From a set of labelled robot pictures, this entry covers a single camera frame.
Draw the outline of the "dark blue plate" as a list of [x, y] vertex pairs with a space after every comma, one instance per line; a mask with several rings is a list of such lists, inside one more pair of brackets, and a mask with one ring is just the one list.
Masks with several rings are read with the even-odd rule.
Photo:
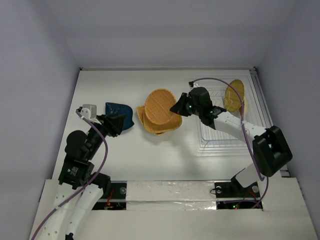
[[106, 115], [118, 114], [120, 116], [124, 115], [125, 119], [122, 127], [123, 131], [130, 129], [135, 125], [133, 121], [133, 109], [129, 105], [114, 103], [114, 102], [106, 102], [105, 114]]

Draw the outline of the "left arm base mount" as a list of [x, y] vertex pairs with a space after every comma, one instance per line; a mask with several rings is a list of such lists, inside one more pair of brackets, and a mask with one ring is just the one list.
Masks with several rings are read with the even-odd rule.
[[127, 208], [127, 182], [112, 181], [110, 190], [93, 206], [92, 210], [119, 211]]

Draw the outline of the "round orange woven plate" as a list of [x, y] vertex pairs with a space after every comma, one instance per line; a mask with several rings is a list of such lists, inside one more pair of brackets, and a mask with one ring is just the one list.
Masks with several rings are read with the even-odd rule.
[[146, 98], [144, 113], [153, 124], [164, 125], [173, 118], [174, 113], [170, 111], [170, 108], [176, 102], [176, 98], [171, 91], [165, 88], [156, 89]]

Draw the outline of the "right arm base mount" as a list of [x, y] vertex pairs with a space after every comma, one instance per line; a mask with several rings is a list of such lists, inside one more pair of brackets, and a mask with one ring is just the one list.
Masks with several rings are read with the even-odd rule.
[[218, 210], [263, 208], [261, 203], [256, 205], [261, 197], [257, 182], [243, 188], [241, 185], [234, 185], [231, 181], [218, 181], [214, 183], [210, 194], [215, 196]]

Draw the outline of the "triangular woven orange plate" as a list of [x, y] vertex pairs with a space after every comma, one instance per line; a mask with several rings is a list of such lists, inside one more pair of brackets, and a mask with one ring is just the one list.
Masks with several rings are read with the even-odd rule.
[[161, 129], [160, 125], [153, 124], [147, 119], [145, 115], [144, 106], [138, 106], [136, 108], [136, 112], [137, 112], [140, 123], [148, 133], [151, 133], [157, 136], [165, 133], [165, 130], [163, 128]]

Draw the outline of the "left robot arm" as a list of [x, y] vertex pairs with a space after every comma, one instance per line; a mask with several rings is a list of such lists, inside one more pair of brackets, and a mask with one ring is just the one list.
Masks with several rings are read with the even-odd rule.
[[53, 209], [36, 228], [33, 240], [75, 240], [90, 211], [100, 198], [112, 195], [110, 176], [94, 171], [91, 162], [106, 137], [122, 133], [125, 115], [80, 116], [90, 125], [87, 133], [71, 132], [66, 139], [65, 158], [58, 177]]

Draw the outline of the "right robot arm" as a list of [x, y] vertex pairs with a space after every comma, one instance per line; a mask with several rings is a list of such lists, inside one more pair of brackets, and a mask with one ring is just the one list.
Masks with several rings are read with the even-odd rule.
[[230, 190], [235, 196], [242, 196], [258, 180], [272, 177], [293, 158], [279, 127], [254, 125], [213, 105], [204, 87], [195, 87], [189, 93], [182, 93], [170, 111], [184, 117], [196, 115], [205, 126], [229, 134], [247, 145], [253, 160], [232, 177]]

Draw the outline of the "yellow round woven plate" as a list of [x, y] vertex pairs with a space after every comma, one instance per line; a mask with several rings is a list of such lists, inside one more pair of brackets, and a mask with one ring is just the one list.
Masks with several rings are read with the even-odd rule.
[[245, 85], [240, 79], [235, 79], [227, 86], [223, 105], [224, 108], [231, 113], [238, 112], [243, 115], [243, 106], [245, 104]]

